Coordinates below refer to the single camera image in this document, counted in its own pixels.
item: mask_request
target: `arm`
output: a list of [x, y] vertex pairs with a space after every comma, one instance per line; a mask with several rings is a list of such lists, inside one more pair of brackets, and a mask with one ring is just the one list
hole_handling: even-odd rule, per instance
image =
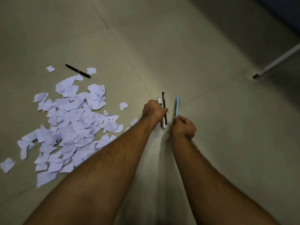
[[24, 224], [113, 224], [150, 133], [167, 111], [150, 100], [137, 124], [78, 166]]
[[278, 224], [257, 203], [223, 177], [192, 142], [196, 127], [179, 115], [171, 146], [197, 224]]

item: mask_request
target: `marker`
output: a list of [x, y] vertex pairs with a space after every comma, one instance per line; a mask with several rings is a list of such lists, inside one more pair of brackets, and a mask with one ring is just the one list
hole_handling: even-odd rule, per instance
[[[166, 98], [165, 98], [165, 93], [162, 92], [162, 95], [163, 95], [163, 107], [166, 108]], [[167, 125], [168, 124], [168, 121], [167, 121], [167, 114], [165, 114], [165, 124]]]
[[70, 65], [67, 65], [67, 64], [66, 64], [66, 67], [68, 67], [68, 68], [74, 70], [75, 72], [78, 72], [79, 74], [81, 74], [81, 75], [83, 75], [83, 76], [85, 76], [85, 77], [87, 77], [87, 78], [91, 78], [91, 76], [88, 75], [87, 73], [82, 72], [82, 71], [80, 71], [80, 70], [78, 70], [78, 69], [76, 69], [76, 68], [74, 68], [74, 67], [72, 67], [72, 66], [70, 66]]
[[[160, 97], [157, 98], [157, 102], [158, 102], [161, 106], [163, 106], [163, 104], [161, 103], [161, 98], [160, 98]], [[166, 128], [165, 118], [163, 118], [163, 120], [161, 121], [161, 125], [163, 126], [164, 129]]]
[[178, 95], [178, 96], [177, 96], [177, 100], [176, 100], [176, 112], [175, 112], [175, 116], [176, 116], [176, 117], [178, 117], [179, 102], [180, 102], [180, 97], [179, 97], [179, 95]]

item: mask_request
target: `gray floor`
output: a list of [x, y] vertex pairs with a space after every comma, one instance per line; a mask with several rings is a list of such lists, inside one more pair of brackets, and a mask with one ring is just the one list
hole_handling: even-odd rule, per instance
[[[36, 189], [38, 148], [21, 160], [16, 144], [48, 126], [33, 96], [59, 98], [55, 84], [73, 75], [65, 63], [97, 68], [77, 84], [86, 91], [103, 83], [105, 109], [125, 128], [162, 91], [171, 120], [180, 95], [180, 114], [196, 125], [194, 141], [209, 161], [280, 223], [298, 224], [300, 55], [251, 76], [300, 39], [255, 1], [0, 2], [0, 161], [16, 161], [0, 172], [0, 224], [22, 224], [65, 177]], [[116, 224], [195, 224], [167, 138], [160, 127], [150, 136]]]

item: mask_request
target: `blue pen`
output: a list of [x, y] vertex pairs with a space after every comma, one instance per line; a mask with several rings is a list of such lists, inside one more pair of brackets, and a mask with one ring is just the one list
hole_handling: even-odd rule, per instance
[[177, 96], [177, 100], [176, 100], [176, 113], [175, 113], [175, 116], [176, 116], [176, 117], [178, 116], [179, 102], [180, 102], [180, 97], [179, 97], [179, 95], [178, 95], [178, 96]]

